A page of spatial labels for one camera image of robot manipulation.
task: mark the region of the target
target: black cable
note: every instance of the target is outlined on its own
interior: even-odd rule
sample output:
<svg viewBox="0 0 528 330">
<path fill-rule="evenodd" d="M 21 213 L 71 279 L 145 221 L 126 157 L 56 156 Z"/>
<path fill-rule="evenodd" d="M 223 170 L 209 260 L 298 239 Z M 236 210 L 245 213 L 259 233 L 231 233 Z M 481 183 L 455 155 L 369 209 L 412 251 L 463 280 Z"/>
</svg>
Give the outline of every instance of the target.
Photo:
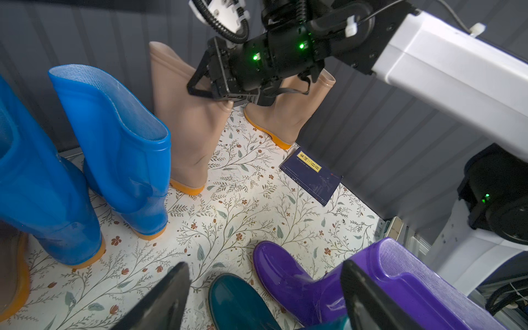
<svg viewBox="0 0 528 330">
<path fill-rule="evenodd" d="M 384 10 L 394 6 L 395 4 L 398 4 L 400 2 L 404 2 L 404 1 L 407 1 L 407 0 L 396 0 L 394 2 L 391 2 L 390 4 L 384 6 L 384 7 L 381 7 L 380 9 L 378 9 L 377 11 L 373 12 L 372 14 L 368 15 L 367 17 L 363 18 L 362 20 L 360 20 L 357 24 L 360 25 L 368 20 L 370 20 L 371 18 L 375 17 L 376 15 L 378 15 L 379 13 L 383 12 Z M 451 14 L 451 16 L 453 16 L 453 18 L 455 19 L 455 22 L 457 22 L 458 26 L 464 30 L 464 32 L 466 32 L 467 34 L 471 34 L 471 30 L 467 28 L 467 26 L 462 22 L 462 20 L 460 19 L 460 17 L 458 17 L 457 13 L 455 13 L 455 11 L 444 1 L 444 0 L 435 0 L 437 1 L 438 3 L 440 3 L 442 6 L 444 6 L 445 9 L 447 9 L 447 11 Z"/>
<path fill-rule="evenodd" d="M 525 290 L 517 290 L 519 292 L 519 294 L 524 297 L 526 295 L 528 295 L 528 289 L 525 289 Z M 510 293 L 509 295 L 507 295 L 504 299 L 502 299 L 501 301 L 499 301 L 498 303 L 496 303 L 495 305 L 493 305 L 491 307 L 491 309 L 489 310 L 489 313 L 491 315 L 495 315 L 497 314 L 501 309 L 503 309 L 504 307 L 508 306 L 509 304 L 521 299 L 522 297 L 519 296 L 517 294 L 517 292 L 513 292 L 513 293 Z"/>
<path fill-rule="evenodd" d="M 383 7 L 381 7 L 380 9 L 378 9 L 377 11 L 373 12 L 372 14 L 370 14 L 369 16 L 363 18 L 362 20 L 360 20 L 357 24 L 360 25 L 368 20 L 370 20 L 371 18 L 375 17 L 376 15 L 378 15 L 379 13 L 385 11 L 386 9 L 394 6 L 395 4 L 399 4 L 400 2 L 404 2 L 404 1 L 407 1 L 407 0 L 396 0 L 394 2 L 391 2 L 390 4 L 387 4 Z"/>
<path fill-rule="evenodd" d="M 306 0 L 297 0 L 296 18 L 300 24 L 306 23 Z"/>
<path fill-rule="evenodd" d="M 528 285 L 528 278 L 525 278 L 525 279 L 522 279 L 522 280 L 519 280 L 519 281 L 516 281 L 516 282 L 513 282 L 512 285 L 515 287 L 515 288 L 522 288 L 526 285 Z M 512 285 L 510 285 L 509 283 L 506 284 L 506 285 L 503 285 L 501 286 L 499 289 L 496 289 L 492 295 L 488 298 L 488 300 L 486 301 L 486 310 L 488 312 L 491 311 L 491 308 L 492 306 L 495 304 L 495 302 L 497 301 L 497 298 L 500 297 L 502 294 L 510 291 L 512 289 Z"/>
<path fill-rule="evenodd" d="M 464 30 L 464 32 L 466 32 L 467 34 L 471 34 L 471 30 L 467 28 L 467 26 L 462 22 L 462 20 L 460 19 L 460 17 L 458 17 L 457 13 L 455 13 L 455 11 L 453 10 L 453 8 L 451 8 L 447 2 L 445 2 L 444 0 L 436 0 L 438 3 L 440 3 L 442 6 L 444 6 L 445 9 L 447 9 L 447 11 L 451 14 L 451 16 L 453 16 L 453 18 L 455 19 L 455 21 L 457 22 L 458 26 L 460 26 L 460 28 L 462 30 Z"/>
<path fill-rule="evenodd" d="M 226 38 L 227 40 L 233 43 L 244 43 L 248 40 L 249 37 L 249 25 L 246 19 L 240 21 L 240 26 L 242 27 L 242 33 L 233 33 L 222 23 L 220 23 L 209 11 L 206 4 L 202 0 L 193 0 L 194 6 L 200 12 L 200 15 L 205 19 L 205 21 L 218 32 L 219 35 Z M 233 4 L 237 4 L 238 0 L 233 0 Z M 244 8 L 237 8 L 238 17 L 241 17 L 244 14 Z"/>
</svg>

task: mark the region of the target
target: brown rubber boot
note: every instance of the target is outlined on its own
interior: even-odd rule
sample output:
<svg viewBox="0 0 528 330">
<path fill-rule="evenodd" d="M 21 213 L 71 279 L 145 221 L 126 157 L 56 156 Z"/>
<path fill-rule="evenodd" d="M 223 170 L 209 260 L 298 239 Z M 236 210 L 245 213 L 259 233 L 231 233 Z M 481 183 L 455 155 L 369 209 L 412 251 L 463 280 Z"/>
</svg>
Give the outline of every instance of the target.
<svg viewBox="0 0 528 330">
<path fill-rule="evenodd" d="M 154 114 L 171 131 L 171 185 L 198 195 L 207 182 L 207 165 L 214 153 L 233 101 L 213 101 L 189 95 L 187 83 L 195 69 L 167 45 L 150 42 Z M 199 89 L 210 89 L 202 78 Z"/>
<path fill-rule="evenodd" d="M 30 271 L 24 260 L 27 234 L 0 221 L 0 322 L 21 309 L 30 295 Z"/>
<path fill-rule="evenodd" d="M 323 69 L 310 93 L 303 95 L 280 94 L 270 107 L 249 103 L 244 109 L 246 119 L 256 128 L 271 135 L 271 139 L 282 149 L 289 149 L 297 139 L 300 129 L 321 105 L 335 84 L 334 77 Z M 308 84 L 297 76 L 286 78 L 282 88 L 306 90 Z"/>
</svg>

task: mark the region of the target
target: orange boot sole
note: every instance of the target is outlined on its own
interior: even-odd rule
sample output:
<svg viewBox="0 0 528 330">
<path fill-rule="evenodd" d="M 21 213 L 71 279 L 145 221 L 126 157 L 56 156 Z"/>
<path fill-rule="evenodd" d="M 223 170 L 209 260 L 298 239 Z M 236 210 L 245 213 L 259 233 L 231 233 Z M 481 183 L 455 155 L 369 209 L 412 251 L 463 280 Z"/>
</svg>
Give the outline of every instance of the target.
<svg viewBox="0 0 528 330">
<path fill-rule="evenodd" d="M 273 142 L 275 142 L 275 144 L 276 144 L 279 148 L 284 149 L 284 150 L 288 150 L 288 149 L 290 149 L 291 146 L 293 145 L 293 144 L 288 144 L 288 143 L 282 141 L 281 139 L 279 139 L 278 136 L 276 136 L 276 135 L 273 134 L 272 132 L 268 131 L 267 129 L 265 129 L 265 128 L 263 128 L 263 127 L 258 126 L 258 125 L 255 124 L 253 121 L 251 121 L 251 119 L 249 119 L 249 117 L 248 117 L 248 115 L 247 115 L 247 113 L 246 113 L 246 109 L 245 109 L 245 108 L 244 108 L 244 116 L 245 116 L 246 119 L 249 121 L 249 123 L 253 125 L 254 128 L 256 128 L 256 129 L 260 129 L 261 131 L 264 131 L 264 132 L 266 132 L 267 134 L 269 134 L 269 135 L 271 136 L 271 140 L 272 140 Z"/>
<path fill-rule="evenodd" d="M 139 238 L 141 238 L 142 240 L 145 240 L 145 241 L 150 241 L 150 240 L 153 240 L 155 238 L 158 238 L 159 236 L 161 236 L 161 234 L 163 234 L 163 232 L 165 231 L 165 229 L 167 229 L 167 225 L 165 225 L 165 227 L 163 227 L 163 229 L 161 229 L 160 231 L 158 231 L 157 233 L 155 233 L 154 235 L 143 235 L 141 233 L 138 233 L 136 230 L 132 229 L 132 231 L 138 235 Z"/>
<path fill-rule="evenodd" d="M 20 236 L 18 243 L 18 251 L 16 253 L 17 258 L 17 272 L 18 281 L 16 283 L 15 298 L 11 304 L 0 314 L 0 322 L 7 320 L 11 316 L 15 315 L 24 305 L 28 297 L 30 296 L 30 270 L 24 260 L 24 250 L 27 245 L 27 234 L 24 233 Z"/>
<path fill-rule="evenodd" d="M 80 263 L 79 265 L 66 265 L 66 266 L 75 268 L 75 269 L 86 268 L 89 265 L 96 262 L 97 260 L 101 259 L 102 255 L 105 254 L 105 252 L 106 252 L 105 237 L 101 234 L 101 246 L 99 247 L 99 250 L 93 257 L 91 257 L 90 259 L 86 260 L 83 263 Z"/>
<path fill-rule="evenodd" d="M 184 185 L 183 183 L 180 183 L 178 181 L 175 181 L 173 179 L 171 179 L 170 181 L 171 183 L 171 186 L 175 189 L 178 189 L 179 191 L 181 191 L 182 193 L 184 194 L 187 194 L 187 195 L 191 195 L 191 196 L 196 196 L 198 195 L 199 193 L 202 192 L 202 190 L 205 188 L 205 185 L 203 185 L 202 187 L 200 188 L 191 188 L 189 186 L 186 186 Z"/>
</svg>

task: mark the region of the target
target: red flower pattern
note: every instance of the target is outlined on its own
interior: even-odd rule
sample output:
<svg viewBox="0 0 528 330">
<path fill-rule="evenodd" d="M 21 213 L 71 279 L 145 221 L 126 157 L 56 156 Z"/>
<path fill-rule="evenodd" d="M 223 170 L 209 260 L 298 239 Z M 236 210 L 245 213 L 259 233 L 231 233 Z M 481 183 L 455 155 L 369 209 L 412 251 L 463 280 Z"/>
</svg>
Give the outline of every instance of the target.
<svg viewBox="0 0 528 330">
<path fill-rule="evenodd" d="M 121 238 L 119 236 L 116 236 L 116 238 L 112 238 L 112 245 L 117 246 L 117 244 L 121 243 Z"/>
<path fill-rule="evenodd" d="M 112 307 L 110 307 L 110 314 L 115 315 L 118 310 L 119 310 L 119 306 L 113 305 Z"/>
</svg>

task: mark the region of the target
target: gray wall panel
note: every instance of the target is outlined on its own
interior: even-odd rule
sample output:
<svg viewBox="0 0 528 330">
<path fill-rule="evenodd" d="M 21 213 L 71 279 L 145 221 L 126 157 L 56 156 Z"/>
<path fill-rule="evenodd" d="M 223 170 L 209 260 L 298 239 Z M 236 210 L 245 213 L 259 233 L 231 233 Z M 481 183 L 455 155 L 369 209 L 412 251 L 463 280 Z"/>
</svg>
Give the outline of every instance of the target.
<svg viewBox="0 0 528 330">
<path fill-rule="evenodd" d="M 454 24 L 434 0 L 412 1 Z M 447 0 L 482 39 L 528 58 L 526 0 Z M 49 4 L 0 3 L 0 73 L 59 150 L 77 146 L 46 75 L 54 65 L 97 66 L 152 110 L 148 41 L 169 44 L 196 66 L 216 35 L 187 1 L 154 0 L 146 13 Z M 250 36 L 262 32 L 261 1 L 248 1 Z M 301 130 L 298 143 L 343 174 L 343 183 L 381 217 L 399 215 L 432 241 L 447 220 L 463 165 L 491 141 L 411 95 L 335 59 L 337 83 Z"/>
<path fill-rule="evenodd" d="M 43 47 L 27 6 L 32 5 L 0 3 L 0 61 L 13 76 L 11 79 L 31 92 L 34 102 L 31 113 L 57 148 L 64 149 L 76 140 L 47 76 L 52 61 L 58 64 L 58 60 Z M 39 33 L 40 37 L 45 36 L 43 30 Z"/>
</svg>

